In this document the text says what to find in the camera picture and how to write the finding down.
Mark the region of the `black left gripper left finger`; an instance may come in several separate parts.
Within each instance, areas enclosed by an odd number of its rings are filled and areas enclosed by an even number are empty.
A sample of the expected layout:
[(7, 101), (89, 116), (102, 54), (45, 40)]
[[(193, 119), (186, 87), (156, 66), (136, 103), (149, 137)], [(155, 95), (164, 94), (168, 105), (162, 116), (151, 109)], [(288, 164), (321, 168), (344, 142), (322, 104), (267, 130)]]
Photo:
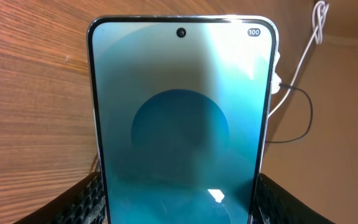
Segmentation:
[(100, 172), (93, 172), (15, 224), (106, 223), (106, 198)]

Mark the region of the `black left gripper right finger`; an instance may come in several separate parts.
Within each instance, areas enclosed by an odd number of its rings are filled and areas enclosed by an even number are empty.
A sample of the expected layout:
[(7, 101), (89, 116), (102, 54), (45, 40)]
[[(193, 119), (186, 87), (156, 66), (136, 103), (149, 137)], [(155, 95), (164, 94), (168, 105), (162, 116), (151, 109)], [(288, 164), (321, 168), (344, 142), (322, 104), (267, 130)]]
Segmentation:
[(333, 224), (265, 174), (259, 175), (252, 224)]

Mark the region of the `turquoise screen smartphone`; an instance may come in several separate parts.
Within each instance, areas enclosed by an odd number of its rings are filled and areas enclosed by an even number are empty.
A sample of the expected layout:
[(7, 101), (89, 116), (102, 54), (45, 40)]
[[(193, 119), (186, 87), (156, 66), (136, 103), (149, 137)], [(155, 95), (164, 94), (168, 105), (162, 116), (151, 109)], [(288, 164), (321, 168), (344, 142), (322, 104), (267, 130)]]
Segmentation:
[(251, 223), (278, 30), (103, 16), (86, 43), (109, 223)]

